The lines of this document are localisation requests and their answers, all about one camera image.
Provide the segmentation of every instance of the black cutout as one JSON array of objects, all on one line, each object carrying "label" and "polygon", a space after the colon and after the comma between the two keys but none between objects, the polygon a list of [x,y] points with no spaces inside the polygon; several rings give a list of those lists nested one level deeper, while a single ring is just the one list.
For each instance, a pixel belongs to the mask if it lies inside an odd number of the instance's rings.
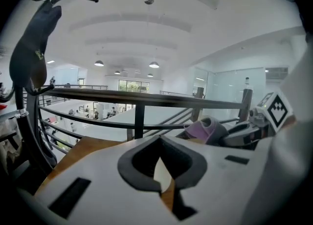
[{"label": "black cutout", "polygon": [[233,134],[233,133],[235,133],[235,132],[245,130],[245,129],[247,129],[248,127],[249,127],[249,124],[246,124],[246,123],[237,124],[235,127],[229,129],[229,130],[228,130],[228,133],[229,133],[229,134]]},{"label": "black cutout", "polygon": [[49,206],[49,209],[57,215],[67,218],[78,200],[81,198],[90,180],[77,178],[67,189]]},{"label": "black cutout", "polygon": [[117,169],[124,181],[133,188],[161,194],[159,182],[153,180],[160,157],[175,180],[172,213],[179,220],[186,219],[194,215],[196,210],[185,206],[180,190],[196,186],[205,174],[207,163],[201,154],[164,136],[155,136],[124,153],[118,160]]},{"label": "black cutout", "polygon": [[247,165],[249,162],[249,159],[243,158],[243,157],[237,157],[237,156],[226,156],[225,160],[233,161],[236,163]]},{"label": "black cutout", "polygon": [[[279,120],[277,120],[277,116],[273,113],[273,111],[285,111],[284,114],[281,116]],[[280,97],[277,95],[272,102],[272,104],[268,108],[268,113],[270,117],[272,117],[273,122],[275,123],[276,127],[278,128],[279,125],[283,122],[284,118],[288,114],[288,110],[286,106],[284,105],[283,101],[280,99]]]}]

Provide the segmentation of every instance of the ceiling beam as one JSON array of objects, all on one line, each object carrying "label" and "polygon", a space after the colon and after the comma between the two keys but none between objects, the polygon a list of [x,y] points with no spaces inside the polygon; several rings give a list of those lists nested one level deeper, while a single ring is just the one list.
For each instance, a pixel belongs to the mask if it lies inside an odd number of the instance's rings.
[{"label": "ceiling beam", "polygon": [[157,47],[169,48],[177,50],[176,43],[169,42],[162,39],[148,39],[148,38],[132,38],[132,37],[100,37],[85,40],[86,45],[94,44],[109,44],[109,43],[131,43],[131,44],[144,44],[153,45]]},{"label": "ceiling beam", "polygon": [[[142,13],[124,13],[121,14],[110,14],[110,15],[101,15],[91,17],[79,22],[75,22],[69,26],[69,31],[74,31],[86,26],[90,26],[93,24],[100,24],[100,23],[109,23],[109,22],[126,22],[126,21],[133,21],[133,22],[146,22],[147,15]],[[191,32],[192,25],[187,22],[180,21],[178,19],[170,18],[168,16],[162,17],[162,22],[160,21],[159,15],[150,15],[149,16],[149,23],[161,24],[164,26],[173,27],[176,29],[180,29],[182,31],[186,31],[188,33]]]}]

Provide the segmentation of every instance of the white ceiling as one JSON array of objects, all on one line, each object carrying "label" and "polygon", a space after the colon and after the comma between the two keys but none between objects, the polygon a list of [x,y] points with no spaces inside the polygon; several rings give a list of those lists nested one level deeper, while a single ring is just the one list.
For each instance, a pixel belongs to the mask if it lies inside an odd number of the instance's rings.
[{"label": "white ceiling", "polygon": [[[6,31],[8,45],[17,42],[39,5],[21,2]],[[284,0],[155,0],[151,6],[144,0],[63,0],[60,5],[47,60],[108,73],[133,68],[144,78],[152,61],[160,64],[152,71],[161,79],[228,46],[301,26],[296,6]],[[106,68],[95,67],[96,60]]]}]

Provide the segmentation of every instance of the handrail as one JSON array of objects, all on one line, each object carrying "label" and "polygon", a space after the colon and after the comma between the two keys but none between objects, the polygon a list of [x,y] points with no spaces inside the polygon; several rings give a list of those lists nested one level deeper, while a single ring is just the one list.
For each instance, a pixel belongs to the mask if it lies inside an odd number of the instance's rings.
[{"label": "handrail", "polygon": [[56,136],[50,134],[49,132],[46,132],[46,135],[50,136],[51,138],[53,138],[54,140],[58,141],[59,143],[65,145],[65,146],[68,146],[68,147],[70,147],[70,148],[74,147],[72,144],[70,144],[70,143],[68,143],[68,142],[66,142],[66,141],[63,141],[63,140],[59,139],[58,137],[56,137]]},{"label": "handrail", "polygon": [[174,95],[146,94],[113,90],[98,91],[88,89],[55,88],[53,90],[45,92],[44,95],[87,101],[136,104],[142,106],[204,109],[243,109],[246,107],[246,105],[243,103],[213,101]]},{"label": "handrail", "polygon": [[[179,124],[184,124],[186,121],[188,121],[190,118],[186,118],[186,119],[184,119],[183,121],[181,121]],[[170,132],[171,130],[166,130],[166,131],[164,131],[164,132],[162,132],[160,135],[165,135],[165,134],[167,134],[168,132]]]},{"label": "handrail", "polygon": [[181,95],[189,95],[189,96],[193,96],[191,94],[182,94],[182,93],[175,93],[175,92],[169,92],[169,91],[163,91],[163,90],[160,90],[160,94],[163,94],[163,95],[168,95],[168,94],[164,94],[164,93],[169,93],[169,94],[181,94]]},{"label": "handrail", "polygon": [[107,87],[107,85],[80,85],[80,84],[56,84],[55,87],[62,87],[62,86],[73,86],[73,87]]},{"label": "handrail", "polygon": [[73,120],[73,121],[80,121],[88,124],[93,124],[97,126],[104,126],[104,127],[110,127],[110,128],[120,128],[120,129],[134,129],[135,125],[134,124],[129,124],[129,123],[115,123],[115,122],[109,122],[109,121],[99,121],[99,120],[93,120],[93,119],[88,119],[88,118],[83,118],[79,116],[74,116],[66,113],[62,113],[59,111],[51,110],[45,107],[39,106],[41,110],[47,111],[49,113]]},{"label": "handrail", "polygon": [[166,122],[168,122],[168,121],[174,119],[175,117],[177,117],[177,116],[179,116],[180,114],[184,113],[184,112],[187,111],[188,109],[189,109],[189,108],[185,108],[185,109],[183,109],[182,111],[179,111],[179,112],[176,113],[175,115],[173,115],[173,116],[167,118],[166,120],[160,122],[159,124],[164,124],[164,123],[166,123]]},{"label": "handrail", "polygon": [[[188,113],[183,114],[183,115],[180,116],[177,120],[175,120],[175,121],[169,123],[168,125],[173,125],[173,124],[175,124],[175,122],[180,121],[181,119],[183,119],[184,117],[186,117],[186,116],[189,115],[189,114],[192,114],[192,110],[189,111]],[[158,132],[160,132],[160,130],[154,131],[154,132],[152,132],[151,134],[149,134],[148,136],[155,135],[155,134],[157,134]]]},{"label": "handrail", "polygon": [[77,138],[77,139],[83,138],[82,135],[79,135],[79,134],[76,134],[76,133],[74,133],[74,132],[71,132],[71,131],[62,129],[62,128],[60,128],[60,127],[57,127],[56,125],[53,125],[53,124],[51,124],[51,123],[49,123],[49,122],[47,122],[47,121],[45,121],[45,120],[42,120],[42,122],[43,122],[43,124],[45,124],[45,125],[47,125],[47,126],[50,126],[50,127],[52,127],[53,129],[55,129],[55,130],[57,130],[57,131],[60,131],[60,132],[62,132],[62,133],[64,133],[64,134],[67,134],[67,135],[69,135],[69,136],[75,137],[75,138]]},{"label": "handrail", "polygon": [[67,154],[67,151],[64,150],[64,149],[61,149],[58,145],[55,145],[53,142],[51,142],[51,141],[49,141],[49,140],[47,141],[43,136],[41,136],[41,138],[42,138],[45,142],[47,142],[48,144],[50,144],[52,147],[54,147],[55,149],[61,151],[61,152],[64,153],[64,154]]}]

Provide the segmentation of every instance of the white wall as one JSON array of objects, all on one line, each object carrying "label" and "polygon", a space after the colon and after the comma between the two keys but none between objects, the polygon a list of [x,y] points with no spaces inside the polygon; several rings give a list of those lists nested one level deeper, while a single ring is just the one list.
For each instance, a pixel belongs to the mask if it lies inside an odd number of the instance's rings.
[{"label": "white wall", "polygon": [[140,79],[140,78],[121,77],[121,76],[106,76],[105,83],[108,86],[108,90],[118,90],[119,80],[148,82],[150,94],[160,94],[160,90],[162,90],[162,87],[163,87],[163,81],[161,80]]},{"label": "white wall", "polygon": [[88,72],[88,69],[80,67],[80,68],[78,69],[78,78],[80,78],[80,79],[82,79],[82,78],[86,79],[86,78],[87,78],[87,72]]},{"label": "white wall", "polygon": [[289,67],[293,69],[296,61],[289,42],[258,44],[244,49],[236,49],[222,54],[213,61],[213,72],[223,72],[246,68]]},{"label": "white wall", "polygon": [[101,70],[88,69],[85,81],[86,85],[106,85],[105,72]]},{"label": "white wall", "polygon": [[4,87],[6,88],[5,92],[11,90],[12,87],[9,66],[10,66],[10,57],[5,56],[4,58],[0,58],[0,72],[1,72],[0,82],[4,84]]},{"label": "white wall", "polygon": [[181,68],[164,76],[163,91],[192,95],[195,68]]},{"label": "white wall", "polygon": [[270,93],[270,92],[277,92],[280,90],[279,86],[282,83],[282,81],[270,81],[266,80],[266,85],[265,85],[265,94]]},{"label": "white wall", "polygon": [[291,46],[294,58],[297,62],[299,62],[308,46],[307,42],[305,41],[305,35],[292,36]]}]

